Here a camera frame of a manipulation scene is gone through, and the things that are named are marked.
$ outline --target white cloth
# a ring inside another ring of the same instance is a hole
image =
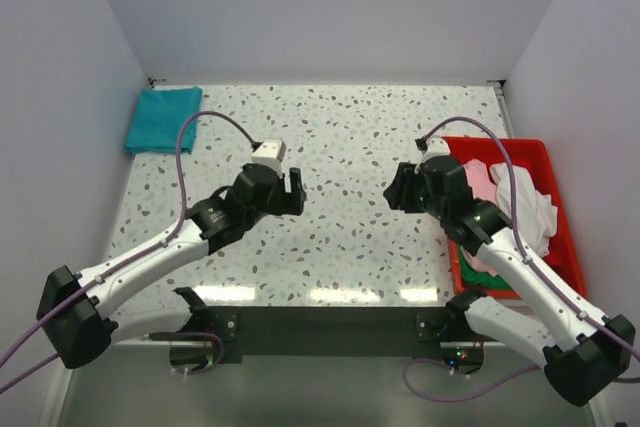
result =
[[[516,177],[516,209],[520,235],[540,257],[549,253],[549,239],[558,231],[558,208],[550,195],[542,195],[533,186],[531,175],[523,167],[513,167]],[[498,186],[498,207],[511,217],[511,187],[507,164],[494,164],[489,169]]]

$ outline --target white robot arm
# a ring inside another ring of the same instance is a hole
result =
[[[232,186],[218,189],[187,210],[171,240],[166,239],[176,224],[116,259],[76,274],[66,266],[49,274],[38,319],[86,290],[43,326],[65,366],[85,365],[120,340],[180,330],[193,316],[186,304],[182,309],[141,312],[124,322],[112,316],[125,301],[168,273],[240,240],[264,216],[301,215],[306,194],[298,169],[290,169],[290,191],[285,188],[281,165],[285,151],[281,140],[263,142]],[[160,248],[153,249],[158,243]],[[136,260],[109,275],[114,265],[131,258]]]
[[[490,244],[480,246],[477,257],[491,265],[518,292],[542,323],[503,307],[493,298],[481,297],[465,312],[474,332],[502,341],[540,367],[547,363],[543,355],[545,347],[557,345],[562,351],[568,351],[580,344],[578,339],[591,337],[597,332],[597,329],[578,318],[570,306],[559,299],[522,261],[511,228],[505,227],[494,234],[491,240]],[[606,315],[603,311],[579,296],[532,249],[528,250],[531,258],[557,287],[573,296],[583,312],[600,319],[604,325],[602,319]]]

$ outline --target white wall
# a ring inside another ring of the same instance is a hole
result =
[[[0,351],[35,320],[51,270],[96,262],[129,161],[142,71],[106,0],[0,0]],[[39,334],[0,384],[52,352]],[[0,397],[0,425],[37,422],[51,370]]]
[[[506,84],[516,133],[550,150],[591,299],[636,327],[639,7],[640,0],[554,0]],[[618,420],[640,422],[640,387],[607,393]]]
[[[109,0],[149,75],[214,82],[504,79],[551,0]]]

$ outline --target terrazzo surface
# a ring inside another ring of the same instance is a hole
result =
[[[391,211],[382,192],[398,162],[420,159],[414,139],[448,117],[474,117],[505,137],[492,88],[200,87],[203,110],[231,115],[256,139],[285,141],[285,169],[302,170],[304,214],[265,218],[241,241],[135,295],[119,316],[182,302],[172,293],[180,286],[224,305],[438,306],[453,295],[437,222]],[[484,137],[463,123],[442,133]],[[183,155],[189,204],[231,184],[250,154],[246,140],[223,121],[199,119],[194,152]],[[137,155],[109,257],[156,235],[178,210],[173,157]]]

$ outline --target folded towel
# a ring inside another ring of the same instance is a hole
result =
[[[131,154],[140,152],[174,152],[180,127],[200,110],[202,89],[144,89],[138,98],[124,148]],[[196,122],[192,122],[182,137],[182,152],[193,150]]]

